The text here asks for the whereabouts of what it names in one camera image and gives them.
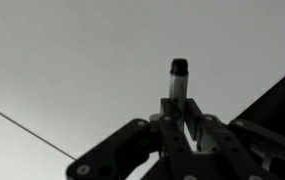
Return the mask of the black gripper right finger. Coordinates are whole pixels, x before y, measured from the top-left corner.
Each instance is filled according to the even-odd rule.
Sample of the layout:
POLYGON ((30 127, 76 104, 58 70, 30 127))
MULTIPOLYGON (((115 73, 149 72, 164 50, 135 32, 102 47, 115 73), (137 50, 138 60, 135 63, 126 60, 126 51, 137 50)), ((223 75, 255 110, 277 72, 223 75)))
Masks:
POLYGON ((186 122, 197 149, 223 157, 235 180, 285 180, 285 76, 225 124, 186 105, 186 122))

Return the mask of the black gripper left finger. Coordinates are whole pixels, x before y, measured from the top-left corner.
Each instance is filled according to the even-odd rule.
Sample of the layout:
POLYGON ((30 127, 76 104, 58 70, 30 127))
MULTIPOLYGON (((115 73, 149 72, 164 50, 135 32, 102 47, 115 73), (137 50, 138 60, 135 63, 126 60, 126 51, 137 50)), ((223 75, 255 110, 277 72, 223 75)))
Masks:
POLYGON ((185 180, 193 152, 176 120, 177 102, 164 98, 155 120, 133 119, 71 163, 67 180, 126 180, 154 152, 156 163, 141 180, 185 180))

